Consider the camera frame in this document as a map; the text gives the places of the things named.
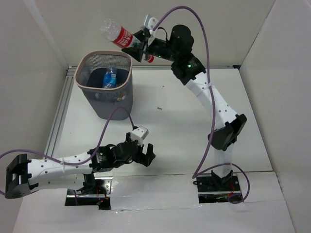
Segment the clear bottle red label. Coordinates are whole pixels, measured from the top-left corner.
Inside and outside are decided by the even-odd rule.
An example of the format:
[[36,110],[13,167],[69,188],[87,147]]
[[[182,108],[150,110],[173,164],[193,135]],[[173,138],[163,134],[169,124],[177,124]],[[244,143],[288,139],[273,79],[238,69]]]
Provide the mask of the clear bottle red label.
[[137,45],[134,43],[133,34],[112,19],[106,19],[104,21],[103,26],[100,28],[100,32],[102,33],[103,37],[121,49]]

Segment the crushed bottle blue label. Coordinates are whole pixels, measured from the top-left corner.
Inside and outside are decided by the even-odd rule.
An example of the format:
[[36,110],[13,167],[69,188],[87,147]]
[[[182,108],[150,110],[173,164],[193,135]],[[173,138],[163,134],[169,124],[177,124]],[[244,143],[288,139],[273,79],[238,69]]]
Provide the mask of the crushed bottle blue label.
[[117,68],[109,66],[106,68],[106,73],[103,78],[103,88],[115,88],[117,87]]

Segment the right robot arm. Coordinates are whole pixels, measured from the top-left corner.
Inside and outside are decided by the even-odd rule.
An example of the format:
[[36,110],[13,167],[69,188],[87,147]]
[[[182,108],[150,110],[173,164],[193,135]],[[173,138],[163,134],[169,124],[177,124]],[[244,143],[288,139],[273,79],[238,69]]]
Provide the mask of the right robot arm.
[[151,62],[154,57],[171,61],[175,77],[212,114],[212,128],[207,138],[208,145],[214,149],[215,163],[218,165],[211,172],[212,185],[217,190],[224,190],[233,174],[233,145],[247,118],[233,110],[216,87],[208,82],[207,70],[191,52],[194,39],[190,29],[185,25],[176,25],[165,40],[155,38],[151,44],[148,44],[151,35],[146,28],[135,34],[122,30],[121,34],[125,37],[121,40],[122,51],[138,62],[142,59]]

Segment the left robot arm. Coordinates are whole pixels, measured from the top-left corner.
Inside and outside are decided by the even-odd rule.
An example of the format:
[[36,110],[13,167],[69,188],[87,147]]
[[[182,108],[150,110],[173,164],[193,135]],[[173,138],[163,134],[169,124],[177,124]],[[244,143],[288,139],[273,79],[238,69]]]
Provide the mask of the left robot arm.
[[152,144],[148,144],[146,153],[143,147],[127,133],[124,142],[65,157],[60,163],[20,154],[6,168],[4,196],[17,199],[39,190],[59,188],[92,193],[99,185],[95,173],[109,172],[132,162],[148,167],[156,156]]

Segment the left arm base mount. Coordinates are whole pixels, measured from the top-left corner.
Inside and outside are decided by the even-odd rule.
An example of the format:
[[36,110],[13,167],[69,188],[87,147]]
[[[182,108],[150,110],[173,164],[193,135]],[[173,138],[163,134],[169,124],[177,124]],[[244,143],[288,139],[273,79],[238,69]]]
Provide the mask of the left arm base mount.
[[95,177],[95,185],[82,191],[67,190],[65,206],[93,206],[111,210],[112,177]]

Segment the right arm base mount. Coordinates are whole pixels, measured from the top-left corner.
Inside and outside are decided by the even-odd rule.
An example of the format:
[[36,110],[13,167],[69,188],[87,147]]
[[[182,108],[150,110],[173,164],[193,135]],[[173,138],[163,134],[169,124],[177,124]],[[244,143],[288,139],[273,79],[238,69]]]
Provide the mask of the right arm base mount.
[[237,175],[232,175],[228,181],[222,185],[214,184],[211,174],[197,177],[192,182],[197,187],[198,201],[205,203],[239,202],[243,199]]

